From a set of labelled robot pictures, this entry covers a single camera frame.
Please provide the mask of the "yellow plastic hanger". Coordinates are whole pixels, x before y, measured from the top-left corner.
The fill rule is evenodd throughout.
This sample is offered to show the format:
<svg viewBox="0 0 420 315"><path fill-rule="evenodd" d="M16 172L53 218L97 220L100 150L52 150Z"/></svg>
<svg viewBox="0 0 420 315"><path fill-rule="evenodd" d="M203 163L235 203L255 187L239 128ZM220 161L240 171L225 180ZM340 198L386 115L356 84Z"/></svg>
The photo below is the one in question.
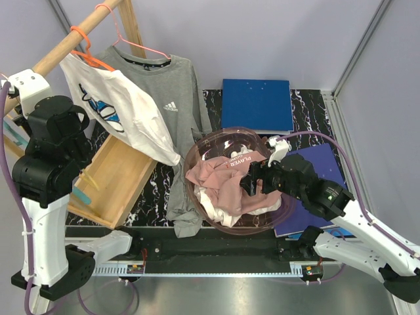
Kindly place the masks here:
<svg viewBox="0 0 420 315"><path fill-rule="evenodd" d="M89 186L92 186L96 191L99 191L99 186L92 176L85 170L81 170L80 179L84 180Z"/></svg>

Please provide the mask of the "pink t shirt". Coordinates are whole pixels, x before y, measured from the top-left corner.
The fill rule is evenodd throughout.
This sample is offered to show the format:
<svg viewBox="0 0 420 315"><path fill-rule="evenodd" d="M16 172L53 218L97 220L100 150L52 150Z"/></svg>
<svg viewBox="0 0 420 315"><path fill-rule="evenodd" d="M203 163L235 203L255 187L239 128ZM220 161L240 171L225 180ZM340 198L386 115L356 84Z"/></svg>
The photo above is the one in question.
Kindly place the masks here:
<svg viewBox="0 0 420 315"><path fill-rule="evenodd" d="M249 194L240 186L250 163L262 161L264 156L257 151L239 154L233 158L225 156L199 161L186 172L186 179L203 188L212 205L230 215L238 216L259 209L277 210L281 205L279 191L263 194L262 184L257 183L257 193Z"/></svg>

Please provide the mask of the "white t shirt blue graphic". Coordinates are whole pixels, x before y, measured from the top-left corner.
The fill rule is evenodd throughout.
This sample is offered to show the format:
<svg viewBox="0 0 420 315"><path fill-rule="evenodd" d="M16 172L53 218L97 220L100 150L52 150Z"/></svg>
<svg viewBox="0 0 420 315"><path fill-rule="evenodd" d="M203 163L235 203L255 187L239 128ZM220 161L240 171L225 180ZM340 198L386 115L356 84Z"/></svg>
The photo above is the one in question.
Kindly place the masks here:
<svg viewBox="0 0 420 315"><path fill-rule="evenodd" d="M110 135L169 166L180 161L153 98L119 70L88 65L75 54L61 62L74 104L84 108Z"/></svg>

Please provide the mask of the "teal plastic hanger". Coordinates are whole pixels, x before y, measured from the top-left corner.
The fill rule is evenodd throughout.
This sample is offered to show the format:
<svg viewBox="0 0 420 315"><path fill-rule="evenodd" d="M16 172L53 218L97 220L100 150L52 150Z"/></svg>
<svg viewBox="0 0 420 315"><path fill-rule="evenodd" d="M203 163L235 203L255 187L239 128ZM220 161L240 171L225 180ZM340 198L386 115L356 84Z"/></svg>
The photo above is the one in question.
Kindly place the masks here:
<svg viewBox="0 0 420 315"><path fill-rule="evenodd" d="M3 140L7 151L14 154L17 158L21 158L24 155L29 139L30 137L25 130L17 126L9 115L3 119ZM91 204L91 199L76 186L73 186L71 199L81 205Z"/></svg>

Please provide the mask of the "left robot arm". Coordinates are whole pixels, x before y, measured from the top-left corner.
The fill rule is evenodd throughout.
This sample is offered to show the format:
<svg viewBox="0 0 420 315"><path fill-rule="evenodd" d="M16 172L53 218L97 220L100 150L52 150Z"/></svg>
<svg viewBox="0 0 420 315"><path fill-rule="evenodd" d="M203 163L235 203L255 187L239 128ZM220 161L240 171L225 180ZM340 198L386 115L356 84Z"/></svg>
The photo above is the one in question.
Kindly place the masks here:
<svg viewBox="0 0 420 315"><path fill-rule="evenodd" d="M84 130L86 111L66 96L35 104L25 154L14 164L12 180L24 223L24 265L13 285L57 301L84 286L99 264L123 255L136 259L142 244L126 228L82 245L65 243L65 223L74 178L92 162Z"/></svg>

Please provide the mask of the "orange plastic hanger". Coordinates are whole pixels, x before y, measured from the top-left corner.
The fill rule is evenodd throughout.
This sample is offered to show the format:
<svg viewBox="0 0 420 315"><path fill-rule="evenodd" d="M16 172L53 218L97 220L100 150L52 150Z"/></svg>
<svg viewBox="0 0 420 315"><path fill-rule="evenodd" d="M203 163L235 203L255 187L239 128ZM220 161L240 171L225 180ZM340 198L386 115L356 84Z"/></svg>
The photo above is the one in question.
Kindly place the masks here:
<svg viewBox="0 0 420 315"><path fill-rule="evenodd" d="M84 38L85 42L86 42L86 46L85 46L85 52L79 52L76 50L72 50L71 53L73 55L78 55L80 56L82 59L84 59L84 61L91 67L94 68L101 68L104 70L108 70L110 72L114 72L115 69L109 65L107 65L106 63L104 63L103 61L95 58L91 52L90 52L90 48L91 48L91 42L90 39L88 38L88 36L85 34L85 32L80 29L77 26L71 26L70 27L71 31L76 31L79 35L82 36L82 38Z"/></svg>

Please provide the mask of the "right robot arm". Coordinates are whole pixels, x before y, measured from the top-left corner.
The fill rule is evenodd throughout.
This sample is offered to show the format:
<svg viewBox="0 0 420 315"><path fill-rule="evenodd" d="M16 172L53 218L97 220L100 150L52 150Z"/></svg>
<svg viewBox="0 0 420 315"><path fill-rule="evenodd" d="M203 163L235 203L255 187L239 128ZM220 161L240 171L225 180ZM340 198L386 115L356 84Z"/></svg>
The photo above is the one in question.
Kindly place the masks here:
<svg viewBox="0 0 420 315"><path fill-rule="evenodd" d="M309 226L299 238L298 252L306 260L333 259L379 280L394 296L419 302L419 246L405 239L369 213L346 188L319 178L311 162L299 154L281 161L253 162L241 187L253 196L280 191L301 201L311 214L330 221L356 236L353 244Z"/></svg>

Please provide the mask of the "white t shirt red print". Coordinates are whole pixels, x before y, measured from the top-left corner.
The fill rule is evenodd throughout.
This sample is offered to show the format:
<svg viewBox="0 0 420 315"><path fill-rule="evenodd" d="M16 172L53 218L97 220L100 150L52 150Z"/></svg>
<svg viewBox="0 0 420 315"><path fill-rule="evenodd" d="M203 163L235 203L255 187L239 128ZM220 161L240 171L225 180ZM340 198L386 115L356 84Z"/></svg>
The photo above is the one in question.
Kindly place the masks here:
<svg viewBox="0 0 420 315"><path fill-rule="evenodd" d="M227 158L233 158L239 154L246 154L252 152L252 150L248 150L248 149L243 149L239 152L233 152L231 154L231 157L227 157ZM219 208L216 208L212 205L209 197L206 196L204 189L200 188L196 185L194 185L194 194L196 195L198 201L201 203L201 205L203 206L203 208L205 209L208 217L214 221L214 222L219 222L221 223L223 226L227 226L229 228L233 227L237 221L241 218L242 215L238 215L238 216L234 216L234 215L230 215L228 214L226 211L223 211ZM271 209L259 209L255 212L251 212L251 213L246 213L246 214L251 214L251 215L261 215L263 213L267 213L267 212L271 212L271 211L275 211L275 210L271 210Z"/></svg>

